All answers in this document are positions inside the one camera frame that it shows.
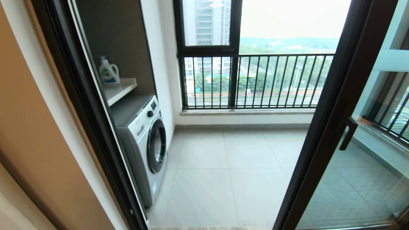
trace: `window frame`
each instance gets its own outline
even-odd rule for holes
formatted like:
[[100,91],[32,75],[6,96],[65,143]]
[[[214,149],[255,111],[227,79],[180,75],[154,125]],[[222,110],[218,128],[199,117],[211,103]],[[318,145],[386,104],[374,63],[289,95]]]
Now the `window frame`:
[[232,56],[238,55],[240,42],[240,23],[242,0],[231,0],[229,45],[195,45],[186,46],[183,21],[183,0],[173,0],[175,16],[177,57],[186,56]]

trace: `washing machine knob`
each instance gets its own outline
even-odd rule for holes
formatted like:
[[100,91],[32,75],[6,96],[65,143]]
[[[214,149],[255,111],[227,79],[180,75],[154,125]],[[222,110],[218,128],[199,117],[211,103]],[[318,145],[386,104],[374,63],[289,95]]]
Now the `washing machine knob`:
[[148,117],[153,117],[153,111],[152,110],[148,111]]

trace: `dark door frame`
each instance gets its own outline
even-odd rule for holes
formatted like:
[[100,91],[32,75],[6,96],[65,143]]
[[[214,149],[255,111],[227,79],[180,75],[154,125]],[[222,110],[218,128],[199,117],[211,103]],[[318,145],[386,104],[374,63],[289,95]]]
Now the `dark door frame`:
[[273,230],[295,229],[376,61],[398,0],[353,0]]
[[120,149],[110,126],[114,124],[101,102],[91,69],[83,52],[68,1],[32,1],[48,48],[65,90],[84,127],[116,200],[132,230],[147,230],[142,209],[133,190]]

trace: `washing machine door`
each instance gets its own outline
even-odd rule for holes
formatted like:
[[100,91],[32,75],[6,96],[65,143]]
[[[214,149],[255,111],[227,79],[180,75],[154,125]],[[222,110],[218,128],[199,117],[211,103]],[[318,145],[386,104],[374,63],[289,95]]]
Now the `washing machine door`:
[[152,173],[158,173],[166,156],[166,133],[161,119],[152,122],[148,134],[148,164]]

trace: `door handle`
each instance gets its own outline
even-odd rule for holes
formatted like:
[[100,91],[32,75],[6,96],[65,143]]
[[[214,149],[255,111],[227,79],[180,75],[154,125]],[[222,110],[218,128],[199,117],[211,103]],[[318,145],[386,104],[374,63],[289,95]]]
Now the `door handle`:
[[341,146],[339,147],[339,149],[341,151],[344,151],[347,148],[349,142],[352,139],[352,136],[355,133],[355,130],[357,130],[357,127],[358,127],[358,124],[356,123],[356,121],[352,117],[348,117],[345,120],[345,124],[346,124],[346,126],[348,126],[349,129],[348,129],[348,132],[346,133],[346,135],[344,137],[344,140],[341,143]]

